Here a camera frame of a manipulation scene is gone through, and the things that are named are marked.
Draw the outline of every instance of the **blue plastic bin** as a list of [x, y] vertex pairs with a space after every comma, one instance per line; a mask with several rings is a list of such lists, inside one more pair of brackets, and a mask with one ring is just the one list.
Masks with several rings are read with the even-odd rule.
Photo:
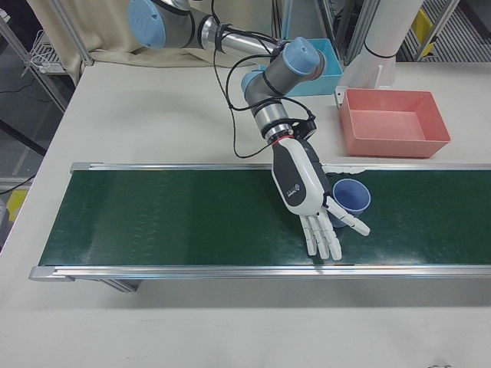
[[333, 94], [336, 90], [336, 86], [343, 75], [341, 65], [339, 65], [336, 53], [332, 48], [331, 42], [327, 38], [316, 38], [308, 40], [315, 48], [317, 48], [325, 56], [328, 66], [325, 68], [324, 73], [316, 80], [310, 80], [308, 82], [302, 82], [293, 90], [290, 91], [287, 96], [316, 96], [319, 94]]

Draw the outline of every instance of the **green conveyor belt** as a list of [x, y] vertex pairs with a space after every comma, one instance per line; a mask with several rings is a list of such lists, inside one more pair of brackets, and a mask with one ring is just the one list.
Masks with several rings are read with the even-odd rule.
[[[342, 176], [331, 179], [334, 183]], [[491, 265], [490, 171], [366, 171], [344, 265]], [[312, 265], [266, 170], [76, 171], [39, 265]]]

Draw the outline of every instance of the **logo on robot hand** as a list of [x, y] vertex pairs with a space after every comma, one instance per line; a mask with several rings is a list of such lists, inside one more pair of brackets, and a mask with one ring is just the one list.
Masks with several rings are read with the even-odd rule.
[[286, 191], [286, 196], [287, 197], [291, 197], [293, 196], [296, 192], [298, 192], [300, 190], [300, 185], [299, 184], [295, 184], [295, 186], [289, 190]]

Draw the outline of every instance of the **yellow object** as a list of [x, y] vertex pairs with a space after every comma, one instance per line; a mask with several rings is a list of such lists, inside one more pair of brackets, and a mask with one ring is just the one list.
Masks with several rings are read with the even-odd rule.
[[[433, 23], [431, 23], [431, 20], [428, 18], [427, 13], [425, 13], [423, 9], [420, 9], [411, 27], [416, 34], [417, 40], [420, 42], [420, 44], [422, 44], [430, 33], [431, 28], [433, 27]], [[434, 42], [430, 42], [427, 48], [424, 49], [424, 57], [431, 52], [434, 44]]]
[[27, 194], [28, 190], [22, 189], [18, 189], [12, 192], [7, 202], [7, 209], [10, 212], [10, 216], [8, 217], [9, 221], [15, 221], [18, 212], [21, 210], [21, 207], [24, 204], [24, 200]]

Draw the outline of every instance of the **blue joint cap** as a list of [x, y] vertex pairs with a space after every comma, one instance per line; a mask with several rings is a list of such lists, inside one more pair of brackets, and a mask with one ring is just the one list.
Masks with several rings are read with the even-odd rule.
[[309, 75], [321, 62], [321, 57], [310, 42], [303, 37], [297, 37], [290, 42], [282, 52], [285, 65], [297, 75]]
[[247, 86], [251, 81], [254, 79], [256, 75], [260, 75], [263, 71], [250, 71], [247, 73], [244, 78], [242, 79], [242, 82], [240, 82], [240, 87], [242, 88], [242, 92], [245, 93]]
[[151, 0], [131, 0], [128, 20], [133, 35], [146, 48], [163, 48], [166, 44], [163, 19]]

